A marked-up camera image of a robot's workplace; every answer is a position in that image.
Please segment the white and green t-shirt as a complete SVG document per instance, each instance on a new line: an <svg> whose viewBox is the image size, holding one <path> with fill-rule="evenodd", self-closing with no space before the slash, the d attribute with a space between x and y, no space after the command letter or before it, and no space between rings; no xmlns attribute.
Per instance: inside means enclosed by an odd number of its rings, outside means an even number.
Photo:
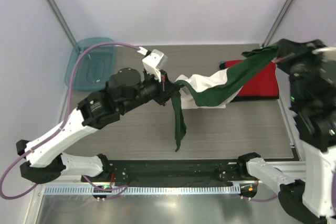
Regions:
<svg viewBox="0 0 336 224"><path fill-rule="evenodd" d="M310 52L326 45L319 39L307 42L295 42L281 39L269 46L244 51L244 60L211 76L193 74L190 77L180 75L175 84L181 89L171 97L175 118L176 151L181 147L187 132L183 110L198 108L226 108L242 87L266 68L275 58L285 58L301 52Z"/></svg>

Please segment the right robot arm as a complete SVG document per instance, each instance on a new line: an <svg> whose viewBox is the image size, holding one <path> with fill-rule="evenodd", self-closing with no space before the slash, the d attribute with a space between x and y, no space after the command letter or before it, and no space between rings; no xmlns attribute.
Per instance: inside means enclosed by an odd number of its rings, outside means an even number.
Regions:
<svg viewBox="0 0 336 224"><path fill-rule="evenodd" d="M294 219L327 223L335 218L335 48L284 56L277 64L289 76L295 146L305 176L291 177L254 152L238 158L236 171L241 179L253 177L268 186Z"/></svg>

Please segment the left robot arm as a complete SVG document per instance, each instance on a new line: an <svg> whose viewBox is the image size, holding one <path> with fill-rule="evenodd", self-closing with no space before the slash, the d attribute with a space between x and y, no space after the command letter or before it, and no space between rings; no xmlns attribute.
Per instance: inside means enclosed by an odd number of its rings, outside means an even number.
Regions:
<svg viewBox="0 0 336 224"><path fill-rule="evenodd" d="M180 88L169 80L164 70L159 71L158 77L147 72L140 74L132 68L119 70L103 89L90 93L45 135L16 143L18 154L25 155L26 160L20 166L22 178L36 184L68 175L107 181L113 168L105 155L73 156L66 154L65 149L151 100L165 105Z"/></svg>

